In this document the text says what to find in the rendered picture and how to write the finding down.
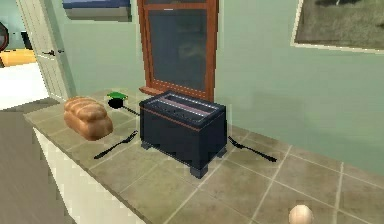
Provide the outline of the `black pan with green lid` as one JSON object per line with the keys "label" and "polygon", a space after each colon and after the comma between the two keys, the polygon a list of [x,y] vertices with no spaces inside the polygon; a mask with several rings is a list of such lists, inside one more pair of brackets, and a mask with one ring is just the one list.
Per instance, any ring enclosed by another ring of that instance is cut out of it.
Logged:
{"label": "black pan with green lid", "polygon": [[120,92],[110,92],[107,94],[107,96],[109,97],[109,100],[108,100],[108,105],[113,108],[113,109],[121,109],[121,108],[124,108],[126,109],[128,112],[136,115],[136,116],[139,116],[139,113],[134,111],[133,109],[127,107],[125,104],[124,104],[124,101],[128,99],[128,96],[123,94],[123,93],[120,93]]}

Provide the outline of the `brown framed window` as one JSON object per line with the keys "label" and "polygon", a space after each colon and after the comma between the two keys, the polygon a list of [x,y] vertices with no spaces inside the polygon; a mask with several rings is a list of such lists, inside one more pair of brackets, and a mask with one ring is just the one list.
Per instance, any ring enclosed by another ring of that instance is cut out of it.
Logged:
{"label": "brown framed window", "polygon": [[214,100],[219,0],[137,0],[145,85]]}

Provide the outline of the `blue and grey wall shelf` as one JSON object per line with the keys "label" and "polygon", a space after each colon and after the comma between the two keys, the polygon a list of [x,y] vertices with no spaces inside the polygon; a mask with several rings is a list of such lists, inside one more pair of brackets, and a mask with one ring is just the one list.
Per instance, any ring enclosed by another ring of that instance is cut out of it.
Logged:
{"label": "blue and grey wall shelf", "polygon": [[130,0],[62,0],[63,9],[71,20],[130,22]]}

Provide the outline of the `white framed picture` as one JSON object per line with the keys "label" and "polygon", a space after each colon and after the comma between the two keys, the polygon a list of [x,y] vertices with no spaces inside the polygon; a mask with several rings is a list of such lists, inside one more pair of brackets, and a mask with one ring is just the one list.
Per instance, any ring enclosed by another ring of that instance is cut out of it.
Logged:
{"label": "white framed picture", "polygon": [[299,0],[291,45],[384,54],[384,0]]}

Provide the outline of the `white counter cabinet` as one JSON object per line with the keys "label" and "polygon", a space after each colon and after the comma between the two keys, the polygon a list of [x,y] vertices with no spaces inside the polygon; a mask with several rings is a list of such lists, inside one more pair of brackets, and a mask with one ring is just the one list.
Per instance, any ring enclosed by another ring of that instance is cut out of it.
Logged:
{"label": "white counter cabinet", "polygon": [[314,224],[384,224],[384,177],[236,126],[233,146],[201,179],[140,141],[93,157],[139,127],[128,111],[110,110],[114,131],[87,141],[69,129],[61,104],[27,114],[69,214],[77,224],[289,224],[296,205]]}

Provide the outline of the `black toaster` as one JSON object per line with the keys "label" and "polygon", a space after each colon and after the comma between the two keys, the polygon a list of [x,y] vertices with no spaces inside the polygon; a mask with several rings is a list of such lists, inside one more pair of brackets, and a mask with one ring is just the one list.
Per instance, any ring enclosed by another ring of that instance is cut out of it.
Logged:
{"label": "black toaster", "polygon": [[141,147],[155,148],[187,165],[196,178],[227,152],[224,105],[166,91],[141,101],[139,107]]}

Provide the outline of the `pale egg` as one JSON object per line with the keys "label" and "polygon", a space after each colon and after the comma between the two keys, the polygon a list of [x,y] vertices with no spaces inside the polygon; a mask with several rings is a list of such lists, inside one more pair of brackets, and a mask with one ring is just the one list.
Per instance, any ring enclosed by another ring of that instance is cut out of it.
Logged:
{"label": "pale egg", "polygon": [[313,224],[313,212],[306,205],[296,205],[289,213],[290,224]]}

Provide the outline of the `brown bread loaf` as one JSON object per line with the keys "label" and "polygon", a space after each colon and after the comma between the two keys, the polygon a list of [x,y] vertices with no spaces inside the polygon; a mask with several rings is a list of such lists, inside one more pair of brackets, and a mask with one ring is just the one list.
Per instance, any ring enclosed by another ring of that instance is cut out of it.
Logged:
{"label": "brown bread loaf", "polygon": [[73,97],[64,104],[66,125],[89,141],[99,140],[113,131],[113,123],[106,109],[88,97]]}

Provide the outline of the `white room door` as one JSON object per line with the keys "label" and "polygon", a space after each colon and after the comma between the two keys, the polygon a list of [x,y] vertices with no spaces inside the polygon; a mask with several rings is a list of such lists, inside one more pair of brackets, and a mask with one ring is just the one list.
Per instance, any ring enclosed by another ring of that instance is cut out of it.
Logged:
{"label": "white room door", "polygon": [[43,9],[43,0],[16,0],[16,3],[20,9],[48,95],[57,101],[64,102],[68,99],[69,91],[59,55],[42,54],[42,52],[50,50],[57,51],[50,22]]}

